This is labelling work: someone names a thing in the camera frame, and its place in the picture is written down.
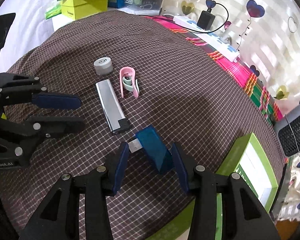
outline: silver lighter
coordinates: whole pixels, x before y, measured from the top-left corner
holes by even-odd
[[[119,105],[117,96],[109,79],[96,83],[100,102],[105,113],[108,126],[112,135],[125,132],[131,128],[129,120],[125,118]]]

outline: pink clip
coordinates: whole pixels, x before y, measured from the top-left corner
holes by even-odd
[[[139,97],[138,90],[135,85],[136,81],[136,72],[132,67],[123,67],[120,69],[120,90],[121,90],[121,97],[123,98],[123,85],[122,85],[122,78],[123,77],[131,77],[132,78],[132,87],[133,87],[133,95],[135,98]]]

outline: black cable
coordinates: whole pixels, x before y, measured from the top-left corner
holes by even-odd
[[[189,30],[189,31],[192,31],[192,32],[195,32],[195,33],[206,33],[206,34],[208,34],[208,33],[214,33],[215,31],[219,30],[222,26],[225,25],[225,23],[226,23],[226,22],[228,21],[228,19],[229,19],[229,12],[228,12],[227,8],[226,8],[224,5],[222,5],[221,3],[216,3],[216,4],[219,4],[219,5],[221,5],[224,9],[226,9],[228,16],[227,16],[227,19],[225,20],[225,22],[224,22],[219,28],[217,28],[217,29],[215,29],[215,30],[213,30],[213,31],[211,31],[211,32],[199,32],[199,31],[195,31],[195,30],[189,29],[189,28],[187,28],[187,27],[184,27],[184,26],[182,26],[182,25],[176,24],[174,21],[169,21],[169,20],[167,20],[167,19],[160,18],[160,17],[149,16],[149,15],[140,15],[140,16],[147,16],[147,17],[152,17],[152,18],[155,18],[155,19],[163,20],[163,21],[166,21],[166,22],[170,22],[170,23],[173,23],[173,24],[175,24],[175,25],[178,25],[178,26],[180,26],[180,27],[182,27],[182,28],[184,28],[184,29],[186,29],[186,30]]]

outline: white bed sheet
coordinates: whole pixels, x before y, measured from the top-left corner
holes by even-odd
[[[0,52],[0,73],[6,72],[19,58],[41,45],[53,34],[52,20],[45,11],[52,0],[5,0],[0,15],[16,13],[6,43]]]

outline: fan grille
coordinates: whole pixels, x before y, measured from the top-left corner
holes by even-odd
[[[300,116],[290,123],[300,150]],[[278,132],[278,137],[286,156],[290,157],[298,152],[295,139],[290,127],[287,125]]]

